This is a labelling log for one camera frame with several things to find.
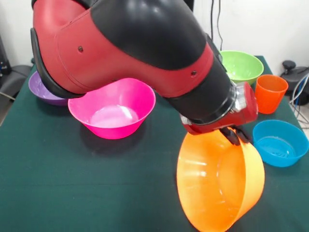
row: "pink bowl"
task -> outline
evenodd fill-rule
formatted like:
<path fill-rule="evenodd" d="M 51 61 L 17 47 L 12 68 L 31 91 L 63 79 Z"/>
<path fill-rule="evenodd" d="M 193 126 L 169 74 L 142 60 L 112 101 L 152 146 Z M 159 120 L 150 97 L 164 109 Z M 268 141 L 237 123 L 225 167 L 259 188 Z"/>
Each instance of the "pink bowl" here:
<path fill-rule="evenodd" d="M 126 78 L 69 100 L 71 114 L 95 135 L 122 139 L 133 134 L 155 106 L 145 83 Z"/>

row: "orange bowl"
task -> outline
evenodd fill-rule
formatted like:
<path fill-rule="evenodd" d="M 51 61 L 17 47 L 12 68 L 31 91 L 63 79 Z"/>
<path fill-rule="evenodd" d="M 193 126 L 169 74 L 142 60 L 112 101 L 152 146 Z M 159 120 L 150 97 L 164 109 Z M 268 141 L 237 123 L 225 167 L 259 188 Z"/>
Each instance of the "orange bowl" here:
<path fill-rule="evenodd" d="M 224 232 L 262 195 L 263 162 L 252 144 L 235 146 L 218 131 L 187 134 L 177 166 L 183 210 L 201 232 Z"/>

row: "green tablecloth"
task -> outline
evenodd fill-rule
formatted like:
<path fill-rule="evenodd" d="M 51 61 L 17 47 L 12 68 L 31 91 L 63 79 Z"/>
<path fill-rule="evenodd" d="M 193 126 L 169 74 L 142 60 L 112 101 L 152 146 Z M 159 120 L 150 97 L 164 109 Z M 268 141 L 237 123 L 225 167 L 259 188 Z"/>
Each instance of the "green tablecloth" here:
<path fill-rule="evenodd" d="M 270 73 L 264 58 L 265 73 Z M 162 98 L 132 136 L 100 139 L 67 108 L 25 84 L 0 127 L 0 225 L 4 232 L 193 232 L 175 171 L 186 131 Z M 270 116 L 298 125 L 287 101 Z M 252 131 L 255 123 L 247 125 Z M 290 168 L 265 165 L 258 204 L 230 231 L 309 231 L 309 156 Z"/>

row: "black chair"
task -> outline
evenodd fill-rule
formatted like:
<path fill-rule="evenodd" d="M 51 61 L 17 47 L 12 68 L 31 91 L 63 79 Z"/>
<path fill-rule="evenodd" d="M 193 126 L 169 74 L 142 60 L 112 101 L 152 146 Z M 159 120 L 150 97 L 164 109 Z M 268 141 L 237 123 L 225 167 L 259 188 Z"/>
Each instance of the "black chair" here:
<path fill-rule="evenodd" d="M 18 95 L 30 71 L 28 65 L 11 67 L 0 37 L 0 110 Z"/>

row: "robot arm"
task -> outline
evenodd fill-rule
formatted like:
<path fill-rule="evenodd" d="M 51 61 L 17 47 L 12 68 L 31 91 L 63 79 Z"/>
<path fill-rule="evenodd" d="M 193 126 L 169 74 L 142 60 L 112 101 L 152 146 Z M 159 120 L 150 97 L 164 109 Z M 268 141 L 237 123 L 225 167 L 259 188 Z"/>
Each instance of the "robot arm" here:
<path fill-rule="evenodd" d="M 55 95 L 77 98 L 133 77 L 164 97 L 192 134 L 220 129 L 239 144 L 226 127 L 256 120 L 253 90 L 229 80 L 183 0 L 32 0 L 32 6 L 35 62 Z"/>

